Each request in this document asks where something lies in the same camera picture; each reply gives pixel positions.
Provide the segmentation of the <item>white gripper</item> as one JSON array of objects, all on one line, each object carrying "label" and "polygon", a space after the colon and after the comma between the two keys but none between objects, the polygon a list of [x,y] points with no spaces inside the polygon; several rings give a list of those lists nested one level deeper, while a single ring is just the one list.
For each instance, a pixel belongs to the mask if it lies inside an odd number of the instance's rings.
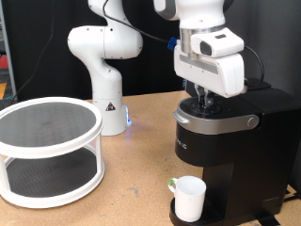
[{"label": "white gripper", "polygon": [[198,102],[203,104],[204,94],[204,106],[211,107],[214,93],[229,98],[243,92],[244,47],[244,41],[226,27],[214,32],[182,29],[174,49],[175,72],[195,83]]}]

